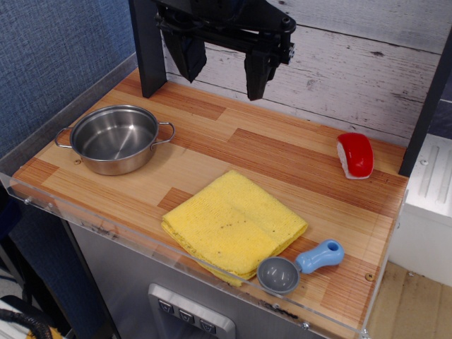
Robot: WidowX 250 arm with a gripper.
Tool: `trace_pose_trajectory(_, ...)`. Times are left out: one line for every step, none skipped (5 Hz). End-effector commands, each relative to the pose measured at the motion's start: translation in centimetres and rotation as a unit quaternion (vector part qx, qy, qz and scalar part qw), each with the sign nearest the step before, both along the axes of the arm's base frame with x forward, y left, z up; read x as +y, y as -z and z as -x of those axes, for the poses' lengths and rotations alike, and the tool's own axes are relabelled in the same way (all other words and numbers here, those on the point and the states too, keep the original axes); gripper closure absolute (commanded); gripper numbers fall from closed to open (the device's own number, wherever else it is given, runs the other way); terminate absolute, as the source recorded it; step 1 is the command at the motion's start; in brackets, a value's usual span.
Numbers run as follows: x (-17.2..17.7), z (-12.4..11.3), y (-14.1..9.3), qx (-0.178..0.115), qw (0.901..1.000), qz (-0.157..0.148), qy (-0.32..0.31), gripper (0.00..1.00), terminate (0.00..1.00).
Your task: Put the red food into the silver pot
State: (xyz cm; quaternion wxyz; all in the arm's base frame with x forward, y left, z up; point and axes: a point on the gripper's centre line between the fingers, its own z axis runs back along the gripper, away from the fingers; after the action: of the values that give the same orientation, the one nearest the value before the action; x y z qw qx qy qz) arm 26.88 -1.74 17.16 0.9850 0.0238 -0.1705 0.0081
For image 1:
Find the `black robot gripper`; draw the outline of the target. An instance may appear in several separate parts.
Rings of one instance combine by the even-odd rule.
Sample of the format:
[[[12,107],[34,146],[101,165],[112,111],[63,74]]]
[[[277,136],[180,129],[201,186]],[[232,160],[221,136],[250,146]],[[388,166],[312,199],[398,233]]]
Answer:
[[[190,83],[206,65],[205,42],[247,53],[244,69],[250,101],[263,98],[278,64],[289,64],[294,54],[290,37],[296,29],[295,20],[267,1],[155,3],[155,19],[167,49]],[[257,47],[269,52],[253,50]]]

